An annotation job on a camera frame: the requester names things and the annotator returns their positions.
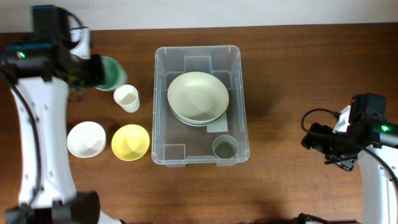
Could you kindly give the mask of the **mint green cup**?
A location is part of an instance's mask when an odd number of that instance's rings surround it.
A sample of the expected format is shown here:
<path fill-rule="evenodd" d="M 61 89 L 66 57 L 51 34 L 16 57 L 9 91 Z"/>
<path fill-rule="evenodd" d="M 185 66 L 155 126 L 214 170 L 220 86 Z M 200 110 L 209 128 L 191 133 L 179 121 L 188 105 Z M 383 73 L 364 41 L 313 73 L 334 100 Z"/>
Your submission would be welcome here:
<path fill-rule="evenodd" d="M 105 81 L 103 84 L 95 86 L 96 89 L 113 91 L 127 83 L 127 74 L 117 60 L 102 56 L 101 61 L 104 68 Z"/>

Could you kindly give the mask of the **cream cup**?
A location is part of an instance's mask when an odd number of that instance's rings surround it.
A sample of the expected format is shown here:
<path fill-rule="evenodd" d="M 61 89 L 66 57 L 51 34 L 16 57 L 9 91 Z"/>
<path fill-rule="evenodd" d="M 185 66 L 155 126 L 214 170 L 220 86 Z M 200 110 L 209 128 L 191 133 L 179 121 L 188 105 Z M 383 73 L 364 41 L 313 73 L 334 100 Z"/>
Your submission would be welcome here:
<path fill-rule="evenodd" d="M 140 107 L 138 90 L 132 85 L 122 85 L 114 91 L 114 101 L 126 112 L 134 113 Z"/>

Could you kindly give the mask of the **white small bowl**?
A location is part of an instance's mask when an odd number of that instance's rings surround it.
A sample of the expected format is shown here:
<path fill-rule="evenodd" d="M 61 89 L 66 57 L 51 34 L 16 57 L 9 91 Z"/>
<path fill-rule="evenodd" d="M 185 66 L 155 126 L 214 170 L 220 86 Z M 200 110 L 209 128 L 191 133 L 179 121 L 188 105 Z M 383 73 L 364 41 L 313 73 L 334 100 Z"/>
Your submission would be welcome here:
<path fill-rule="evenodd" d="M 105 149 L 105 146 L 105 130 L 96 122 L 79 123 L 70 130 L 67 136 L 67 148 L 75 157 L 95 157 Z"/>

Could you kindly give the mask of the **yellow small bowl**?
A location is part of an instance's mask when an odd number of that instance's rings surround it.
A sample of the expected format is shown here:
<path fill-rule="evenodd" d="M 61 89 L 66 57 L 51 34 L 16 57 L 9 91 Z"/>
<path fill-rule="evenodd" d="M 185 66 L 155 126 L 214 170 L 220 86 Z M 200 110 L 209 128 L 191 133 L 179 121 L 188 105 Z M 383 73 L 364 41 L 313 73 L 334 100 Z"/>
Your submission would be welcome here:
<path fill-rule="evenodd" d="M 146 154 L 149 144 L 149 133 L 142 126 L 129 124 L 115 132 L 111 148 L 118 159 L 136 161 Z"/>

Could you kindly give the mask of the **grey cup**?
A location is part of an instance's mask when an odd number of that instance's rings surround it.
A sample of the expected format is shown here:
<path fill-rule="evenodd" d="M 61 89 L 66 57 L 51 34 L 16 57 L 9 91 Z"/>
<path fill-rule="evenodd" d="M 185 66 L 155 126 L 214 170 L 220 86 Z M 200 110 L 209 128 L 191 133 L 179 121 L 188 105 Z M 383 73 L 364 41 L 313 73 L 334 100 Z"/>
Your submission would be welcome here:
<path fill-rule="evenodd" d="M 213 152 L 220 159 L 232 159 L 238 152 L 238 142 L 230 135 L 218 136 L 213 142 Z"/>

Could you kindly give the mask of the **clear plastic storage bin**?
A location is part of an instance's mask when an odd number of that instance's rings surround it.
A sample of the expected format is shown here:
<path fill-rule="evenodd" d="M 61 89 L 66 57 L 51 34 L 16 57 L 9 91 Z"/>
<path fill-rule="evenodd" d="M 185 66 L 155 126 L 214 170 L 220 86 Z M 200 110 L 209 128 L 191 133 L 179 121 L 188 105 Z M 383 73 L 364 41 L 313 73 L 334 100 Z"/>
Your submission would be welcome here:
<path fill-rule="evenodd" d="M 226 87 L 228 132 L 207 133 L 205 126 L 190 126 L 173 113 L 167 92 L 170 84 L 187 72 L 204 72 Z M 220 159 L 213 152 L 218 136 L 230 135 L 238 142 L 232 159 Z M 249 136 L 244 104 L 241 54 L 237 46 L 161 47 L 155 52 L 152 160 L 167 167 L 214 163 L 232 166 L 249 159 Z"/>

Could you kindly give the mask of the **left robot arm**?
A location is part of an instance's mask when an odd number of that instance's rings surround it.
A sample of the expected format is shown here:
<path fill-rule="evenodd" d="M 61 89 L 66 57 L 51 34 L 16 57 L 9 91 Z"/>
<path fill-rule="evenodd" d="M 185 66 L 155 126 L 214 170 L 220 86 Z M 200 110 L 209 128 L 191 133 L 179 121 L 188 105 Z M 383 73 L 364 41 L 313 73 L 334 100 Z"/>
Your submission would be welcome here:
<path fill-rule="evenodd" d="M 115 223 L 96 192 L 76 190 L 67 149 L 69 89 L 101 83 L 101 57 L 83 58 L 51 42 L 11 44 L 1 75 L 17 106 L 23 171 L 19 203 L 6 211 L 6 222 Z"/>

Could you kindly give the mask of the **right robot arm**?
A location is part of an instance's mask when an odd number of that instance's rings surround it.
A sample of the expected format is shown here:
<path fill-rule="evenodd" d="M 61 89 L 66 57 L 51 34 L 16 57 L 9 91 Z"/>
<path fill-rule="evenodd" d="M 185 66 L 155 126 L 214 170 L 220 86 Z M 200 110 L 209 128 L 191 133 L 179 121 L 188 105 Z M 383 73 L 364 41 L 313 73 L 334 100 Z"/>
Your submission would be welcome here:
<path fill-rule="evenodd" d="M 313 123 L 301 145 L 347 172 L 359 166 L 364 223 L 397 223 L 397 125 L 386 118 L 386 97 L 355 95 L 331 114 L 335 127 Z"/>

